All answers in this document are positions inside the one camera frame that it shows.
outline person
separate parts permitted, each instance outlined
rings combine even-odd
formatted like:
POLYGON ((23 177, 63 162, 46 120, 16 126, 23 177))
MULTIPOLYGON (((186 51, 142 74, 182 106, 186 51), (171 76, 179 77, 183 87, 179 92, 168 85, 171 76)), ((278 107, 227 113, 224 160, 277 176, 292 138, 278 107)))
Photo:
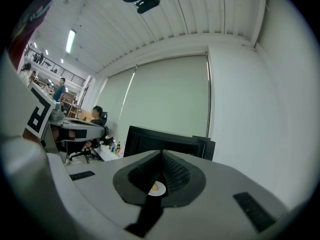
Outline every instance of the person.
POLYGON ((38 63, 38 60, 39 60, 39 54, 35 54, 35 55, 33 55, 33 61, 35 62, 35 63, 38 63))
POLYGON ((98 125, 98 126, 103 126, 102 125, 102 121, 100 120, 100 116, 101 116, 102 112, 103 112, 102 107, 95 106, 92 109, 92 112, 91 112, 94 119, 92 119, 90 121, 90 123, 93 123, 93 124, 98 125))
POLYGON ((30 63, 26 63, 23 65, 20 73, 19 73, 19 78, 22 80, 22 82, 24 83, 24 85, 26 87, 28 87, 29 84, 29 76, 28 73, 31 69, 31 64, 30 63))
POLYGON ((39 58, 39 64, 42 63, 42 61, 44 60, 44 54, 41 52, 40 58, 39 58))
POLYGON ((49 89, 50 89, 50 84, 47 83, 47 84, 43 87, 43 90, 44 90, 44 92, 48 93, 48 92, 49 92, 49 89))
POLYGON ((36 71, 32 71, 29 79, 28 79, 28 86, 30 86, 36 80, 36 71))
POLYGON ((32 48, 32 43, 29 45, 29 44, 27 44, 27 49, 26 49, 26 51, 25 51, 25 53, 24 53, 24 56, 28 56, 28 54, 29 54, 29 52, 30 52, 30 50, 31 50, 31 48, 32 48))
POLYGON ((66 87, 65 87, 65 78, 61 78, 60 82, 59 82, 59 88, 55 91, 54 95, 53 95, 53 99, 56 102, 61 102, 62 98, 64 97, 64 93, 66 92, 66 87))

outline ceiling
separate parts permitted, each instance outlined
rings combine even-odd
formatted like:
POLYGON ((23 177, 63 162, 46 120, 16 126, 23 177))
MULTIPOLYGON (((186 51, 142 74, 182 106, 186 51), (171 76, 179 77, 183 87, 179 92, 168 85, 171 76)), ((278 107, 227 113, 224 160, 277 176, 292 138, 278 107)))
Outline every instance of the ceiling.
POLYGON ((245 37, 254 46, 263 1, 161 0, 158 7, 138 14, 134 4, 122 0, 54 0, 32 39, 56 61, 63 58, 97 76, 137 49, 178 36, 229 34, 245 37), (66 54, 70 29, 76 35, 66 54))

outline railing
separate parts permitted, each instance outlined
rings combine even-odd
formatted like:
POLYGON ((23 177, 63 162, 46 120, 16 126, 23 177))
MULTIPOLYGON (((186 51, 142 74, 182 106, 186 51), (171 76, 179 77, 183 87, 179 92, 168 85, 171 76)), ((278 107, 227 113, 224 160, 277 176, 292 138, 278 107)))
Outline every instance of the railing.
POLYGON ((34 51, 33 49, 26 48, 24 50, 24 56, 28 59, 34 61, 35 63, 39 63, 44 69, 49 70, 62 78, 65 78, 79 86, 83 86, 85 79, 75 75, 74 73, 71 73, 70 71, 66 70, 65 68, 57 65, 52 60, 46 58, 43 56, 43 59, 40 60, 40 53, 34 51))

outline man standing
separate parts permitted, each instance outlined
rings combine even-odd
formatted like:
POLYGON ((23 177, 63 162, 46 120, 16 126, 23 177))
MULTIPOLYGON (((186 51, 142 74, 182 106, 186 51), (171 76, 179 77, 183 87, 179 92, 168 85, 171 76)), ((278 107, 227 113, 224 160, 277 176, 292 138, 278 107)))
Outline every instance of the man standing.
POLYGON ((39 61, 38 61, 39 64, 41 64, 43 60, 44 60, 44 54, 41 52, 40 58, 39 58, 39 61))
POLYGON ((53 95, 53 99, 56 102, 61 102, 64 96, 64 93, 66 92, 65 81, 66 79, 63 77, 60 79, 60 82, 59 82, 60 87, 56 90, 56 92, 53 95))

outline man sitting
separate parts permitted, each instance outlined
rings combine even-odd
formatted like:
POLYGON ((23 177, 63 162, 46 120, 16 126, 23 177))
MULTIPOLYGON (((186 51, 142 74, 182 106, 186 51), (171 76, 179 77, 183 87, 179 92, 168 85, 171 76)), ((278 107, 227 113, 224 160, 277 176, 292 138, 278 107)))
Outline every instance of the man sitting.
POLYGON ((98 126, 102 126, 103 127, 103 123, 102 123, 102 121, 100 120, 100 116, 101 116, 101 114, 102 114, 102 112, 103 112, 103 109, 102 109, 102 107, 100 107, 100 106, 95 106, 93 109, 92 109, 92 116, 93 116, 93 120, 91 120, 91 122, 90 123, 93 123, 93 124, 95 124, 95 125, 98 125, 98 126))

